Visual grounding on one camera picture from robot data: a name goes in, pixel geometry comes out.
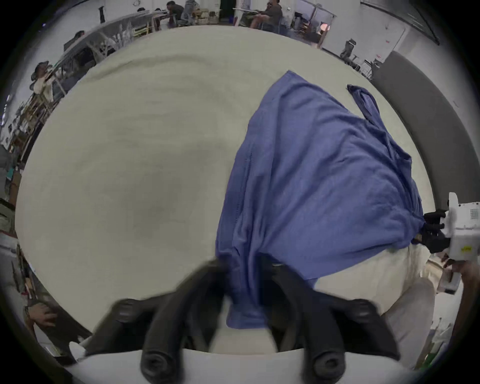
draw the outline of white tablecloth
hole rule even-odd
[[[92,330],[115,300],[173,289],[214,257],[236,151],[263,95],[287,70],[359,116],[346,85],[367,88],[412,156],[424,211],[434,210],[425,167],[400,118],[335,57],[247,28],[152,34],[72,89],[23,173],[15,219],[20,245],[40,281],[82,325]],[[317,288],[372,299],[383,312],[425,257],[423,247],[383,252],[322,278]]]

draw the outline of person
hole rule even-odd
[[[85,31],[78,31],[73,38],[74,38],[75,40],[78,40],[78,39],[81,38],[83,35],[85,35]]]
[[[161,9],[160,8],[155,8],[155,12],[157,12],[157,11],[161,11]],[[157,18],[155,19],[155,30],[156,31],[160,30],[160,20],[157,19]]]
[[[450,265],[454,272],[461,274],[464,288],[449,345],[457,343],[460,339],[480,293],[480,265],[471,261],[452,259],[448,261],[447,266]],[[435,293],[430,280],[418,277],[382,315],[397,342],[401,356],[400,363],[411,370],[417,365],[430,332]]]
[[[35,337],[34,324],[41,327],[54,327],[57,314],[44,303],[37,303],[31,307],[25,307],[25,325]]]
[[[168,23],[176,24],[176,21],[181,19],[184,8],[181,5],[176,4],[173,0],[170,0],[167,3],[167,9],[170,13],[170,20],[168,21]]]
[[[180,26],[188,26],[194,24],[193,12],[198,9],[199,5],[195,0],[185,0],[185,9],[181,14],[181,18],[178,22]]]
[[[12,130],[13,129],[11,124],[8,127],[5,125],[0,129],[0,144],[4,147],[4,149],[7,149],[7,144],[10,141],[10,137],[12,136]]]
[[[250,28],[256,29],[261,23],[267,23],[270,26],[278,26],[283,17],[282,7],[279,3],[280,0],[269,1],[266,10],[254,16]]]
[[[55,77],[51,76],[48,78],[49,69],[51,66],[48,64],[48,61],[40,62],[34,71],[35,83],[33,86],[33,91],[35,94],[43,96],[47,99],[48,102],[54,103],[59,101],[64,95]],[[61,80],[61,86],[65,92],[70,91],[77,81],[79,80],[78,76],[73,75],[66,79]]]

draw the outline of table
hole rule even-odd
[[[235,10],[235,24],[233,25],[234,27],[238,27],[240,25],[241,18],[243,17],[244,13],[251,13],[251,14],[257,14],[260,13],[260,11],[254,11],[251,9],[245,9],[245,8],[233,8]]]
[[[214,257],[236,151],[265,92],[287,70],[359,116],[346,85],[368,89],[393,139],[412,156],[424,211],[435,210],[402,121],[337,58],[249,28],[151,34],[88,72],[46,122],[23,172],[15,218],[20,245],[79,323],[93,330],[115,300],[169,291]],[[373,299],[384,311],[408,286],[424,250],[385,251],[317,286]]]
[[[168,17],[169,14],[167,11],[137,12],[102,23],[97,27],[92,28],[66,49],[60,59],[53,66],[52,71],[47,76],[47,80],[53,76],[59,85],[60,90],[66,95],[65,90],[56,76],[56,72],[82,49],[86,47],[90,48],[93,51],[95,61],[98,64],[107,57],[109,48],[118,50],[131,43],[133,40],[132,28],[140,25],[149,26],[149,23],[151,22],[152,30],[155,30],[155,19],[162,20]]]
[[[27,102],[19,108],[18,118],[14,120],[14,131],[7,140],[6,148],[10,153],[15,153],[16,161],[22,162],[24,153],[35,135],[36,130],[43,126],[51,114],[51,105],[43,93],[32,94]]]

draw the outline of blue shirt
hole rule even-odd
[[[249,122],[216,239],[229,268],[231,327],[264,325],[259,253],[317,279],[407,247],[424,223],[411,157],[387,132],[373,96],[347,89],[364,119],[289,71]]]

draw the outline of white wall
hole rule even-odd
[[[410,28],[395,51],[420,69],[443,93],[457,112],[480,161],[480,107],[478,93],[453,44],[434,28],[440,45]]]
[[[99,25],[99,7],[104,6],[105,21],[111,21],[127,14],[135,13],[139,7],[144,7],[150,11],[156,8],[165,10],[167,9],[167,2],[168,0],[141,0],[141,4],[138,7],[134,7],[133,0],[89,0],[67,11],[43,33],[38,44],[26,53],[25,70],[16,79],[15,89],[12,90],[13,97],[5,129],[13,121],[21,103],[27,101],[32,94],[29,88],[32,82],[30,75],[36,65],[46,60],[54,64],[63,53],[63,44],[72,39],[77,31],[88,31]],[[176,3],[184,6],[185,0],[177,0]],[[217,11],[220,7],[220,0],[197,0],[197,3],[202,8],[208,8],[212,11]]]
[[[406,28],[406,24],[395,17],[360,5],[360,0],[323,0],[321,3],[336,16],[323,48],[339,55],[345,42],[352,38],[357,42],[353,49],[353,54],[359,57],[357,62],[384,61]]]
[[[18,240],[0,233],[0,244],[4,247],[9,247],[15,250],[17,248]],[[25,326],[23,313],[24,306],[27,305],[27,300],[16,290],[12,263],[14,267],[18,269],[18,259],[16,255],[5,249],[0,249],[0,289],[3,291],[7,304],[9,305],[16,321],[21,326]],[[47,335],[36,326],[35,335],[37,341],[43,347],[53,346]]]
[[[63,44],[73,38],[76,32],[80,30],[88,31],[100,24],[100,0],[89,0],[85,3],[77,5],[62,16],[55,24],[45,31],[42,38],[34,46],[27,55],[27,63],[25,70],[16,80],[15,89],[13,90],[12,103],[5,128],[13,121],[15,113],[19,106],[27,101],[31,96],[30,79],[36,65],[41,61],[55,62],[63,53]]]
[[[251,0],[250,9],[264,11],[267,8],[268,1],[269,0]],[[292,22],[296,2],[297,0],[280,0],[284,24],[290,25]]]

